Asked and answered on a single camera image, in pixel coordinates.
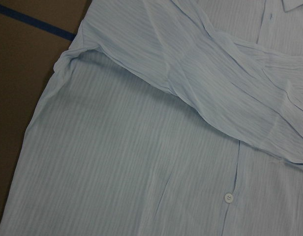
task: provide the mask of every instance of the brown surface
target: brown surface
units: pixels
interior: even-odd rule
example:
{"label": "brown surface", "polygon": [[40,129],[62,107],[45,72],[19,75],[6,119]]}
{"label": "brown surface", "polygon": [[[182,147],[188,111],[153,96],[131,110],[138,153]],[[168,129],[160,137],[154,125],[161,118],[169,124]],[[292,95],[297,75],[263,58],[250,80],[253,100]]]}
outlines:
{"label": "brown surface", "polygon": [[91,0],[0,0],[0,4],[38,20],[77,33]]}
{"label": "brown surface", "polygon": [[[0,1],[0,4],[2,2],[19,5],[11,0]],[[63,2],[65,1],[59,1],[61,7],[56,12],[52,12],[51,7],[43,12],[42,4],[38,13],[34,13],[33,7],[37,4],[31,4],[30,8],[22,6],[28,10],[22,13],[32,17],[40,15],[38,19],[49,24],[55,22],[54,25],[61,27],[66,24],[66,20],[61,20],[62,16],[71,17],[75,12],[72,21],[62,27],[73,32],[77,30],[83,18],[82,13],[86,12],[84,9],[88,8],[90,1],[80,0],[78,6],[78,1],[74,1],[76,4],[66,8],[67,11],[64,10]],[[26,127],[46,83],[53,74],[54,63],[70,43],[66,39],[0,14],[0,220]]]}

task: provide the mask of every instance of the folded sleeve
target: folded sleeve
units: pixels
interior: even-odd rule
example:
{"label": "folded sleeve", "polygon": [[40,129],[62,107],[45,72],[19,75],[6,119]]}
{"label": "folded sleeve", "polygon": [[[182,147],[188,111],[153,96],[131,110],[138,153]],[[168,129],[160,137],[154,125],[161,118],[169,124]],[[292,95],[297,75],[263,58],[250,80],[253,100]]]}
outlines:
{"label": "folded sleeve", "polygon": [[223,133],[303,170],[303,58],[215,30],[192,0],[95,0],[81,28],[85,49],[178,96]]}

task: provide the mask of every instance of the blue tape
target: blue tape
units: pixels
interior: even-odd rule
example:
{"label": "blue tape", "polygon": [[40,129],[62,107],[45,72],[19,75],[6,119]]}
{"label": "blue tape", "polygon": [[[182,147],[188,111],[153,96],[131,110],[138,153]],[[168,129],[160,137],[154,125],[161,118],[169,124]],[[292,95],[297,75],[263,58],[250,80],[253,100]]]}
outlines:
{"label": "blue tape", "polygon": [[73,39],[76,36],[75,34],[73,34],[71,32],[65,31],[65,30],[60,29],[58,27],[55,27],[51,24],[48,24],[46,22],[37,20],[33,17],[30,17],[30,16],[27,16],[27,15],[22,14],[20,12],[14,11],[14,10],[12,10],[8,7],[2,6],[2,5],[0,5],[0,13],[5,15],[5,16],[11,17],[15,20],[24,22],[28,25],[34,26],[36,28],[47,31],[49,33],[52,33],[54,35],[57,35],[59,37],[65,38],[65,39],[70,40],[70,41],[73,41]]}

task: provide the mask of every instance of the blue line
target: blue line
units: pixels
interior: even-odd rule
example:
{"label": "blue line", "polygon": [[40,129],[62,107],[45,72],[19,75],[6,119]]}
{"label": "blue line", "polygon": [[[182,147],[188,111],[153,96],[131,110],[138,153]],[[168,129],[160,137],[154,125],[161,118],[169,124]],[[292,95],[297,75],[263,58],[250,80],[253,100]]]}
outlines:
{"label": "blue line", "polygon": [[63,29],[60,29],[58,27],[55,27],[51,24],[48,24],[46,22],[37,20],[33,17],[27,16],[25,14],[22,14],[20,12],[14,11],[10,8],[7,8],[5,6],[0,5],[0,13],[5,15],[5,16],[9,16],[15,20],[24,22],[28,25],[37,27],[41,30],[47,31],[49,33],[55,34],[59,37],[65,38],[67,40],[73,41],[74,37],[76,36],[75,34],[65,31]]}

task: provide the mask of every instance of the white button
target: white button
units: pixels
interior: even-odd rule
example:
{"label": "white button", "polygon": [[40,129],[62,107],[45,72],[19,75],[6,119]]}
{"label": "white button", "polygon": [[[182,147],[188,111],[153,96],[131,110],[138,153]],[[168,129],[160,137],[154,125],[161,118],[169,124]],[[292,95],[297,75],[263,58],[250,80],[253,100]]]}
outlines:
{"label": "white button", "polygon": [[225,201],[226,201],[226,203],[232,203],[233,200],[234,200],[234,196],[232,194],[227,193],[225,195]]}

